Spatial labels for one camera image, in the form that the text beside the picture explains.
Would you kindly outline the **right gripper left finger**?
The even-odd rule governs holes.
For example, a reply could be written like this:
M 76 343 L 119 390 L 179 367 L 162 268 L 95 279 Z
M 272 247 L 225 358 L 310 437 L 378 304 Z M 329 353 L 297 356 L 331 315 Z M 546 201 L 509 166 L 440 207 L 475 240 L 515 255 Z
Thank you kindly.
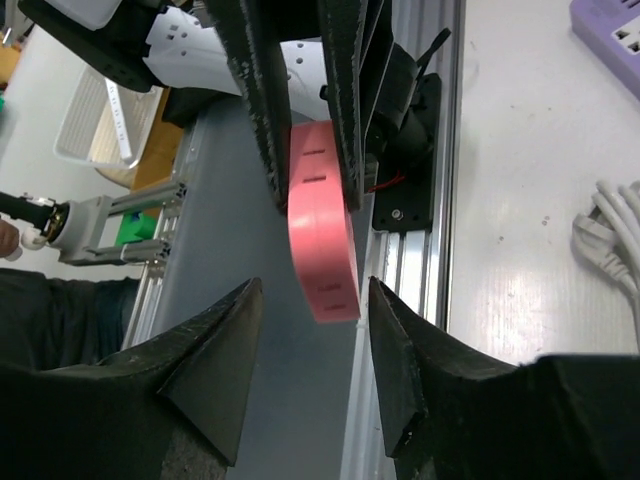
M 251 278 L 94 365 L 1 366 L 5 479 L 221 479 L 236 464 L 263 311 Z

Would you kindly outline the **purple power strip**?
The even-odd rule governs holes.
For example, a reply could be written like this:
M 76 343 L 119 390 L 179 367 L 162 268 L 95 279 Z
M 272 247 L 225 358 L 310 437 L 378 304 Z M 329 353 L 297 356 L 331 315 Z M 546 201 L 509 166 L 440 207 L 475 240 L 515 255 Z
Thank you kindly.
M 571 29 L 639 98 L 639 0 L 574 0 Z

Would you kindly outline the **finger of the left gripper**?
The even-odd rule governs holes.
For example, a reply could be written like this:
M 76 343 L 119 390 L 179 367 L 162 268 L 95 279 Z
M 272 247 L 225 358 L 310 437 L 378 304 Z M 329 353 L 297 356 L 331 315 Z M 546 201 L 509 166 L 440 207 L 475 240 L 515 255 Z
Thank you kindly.
M 287 210 L 292 127 L 287 69 L 270 6 L 262 1 L 206 3 L 249 118 L 276 208 Z
M 342 191 L 351 211 L 364 197 L 365 145 L 394 45 L 390 1 L 318 3 Z

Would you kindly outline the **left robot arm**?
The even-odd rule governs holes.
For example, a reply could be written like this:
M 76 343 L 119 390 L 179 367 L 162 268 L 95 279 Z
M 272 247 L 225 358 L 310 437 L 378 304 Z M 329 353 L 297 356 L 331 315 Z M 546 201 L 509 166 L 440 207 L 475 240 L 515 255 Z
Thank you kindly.
M 289 215 L 356 210 L 369 133 L 400 128 L 432 58 L 393 38 L 387 1 L 22 1 L 19 10 L 95 70 L 241 96 L 275 202 Z

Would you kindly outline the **pink plug adapter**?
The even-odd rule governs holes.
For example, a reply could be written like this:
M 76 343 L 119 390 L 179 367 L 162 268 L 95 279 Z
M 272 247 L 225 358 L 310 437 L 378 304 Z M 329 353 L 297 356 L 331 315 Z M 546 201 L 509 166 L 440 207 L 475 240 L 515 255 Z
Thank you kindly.
M 354 232 L 329 120 L 291 130 L 287 223 L 294 269 L 316 322 L 358 319 Z

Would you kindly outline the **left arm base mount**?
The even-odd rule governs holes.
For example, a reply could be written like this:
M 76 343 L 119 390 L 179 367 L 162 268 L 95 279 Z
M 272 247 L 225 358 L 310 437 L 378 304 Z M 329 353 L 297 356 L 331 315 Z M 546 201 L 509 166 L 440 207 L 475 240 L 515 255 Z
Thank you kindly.
M 432 226 L 442 81 L 427 67 L 450 35 L 439 32 L 419 59 L 393 46 L 367 135 L 367 158 L 377 167 L 367 188 L 376 231 Z

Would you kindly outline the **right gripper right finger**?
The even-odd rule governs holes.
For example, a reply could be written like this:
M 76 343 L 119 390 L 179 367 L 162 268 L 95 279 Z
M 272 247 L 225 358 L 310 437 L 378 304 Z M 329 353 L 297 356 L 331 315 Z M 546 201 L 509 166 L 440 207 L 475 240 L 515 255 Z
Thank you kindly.
M 369 332 L 385 452 L 400 479 L 635 479 L 639 360 L 511 365 L 415 314 L 377 278 Z

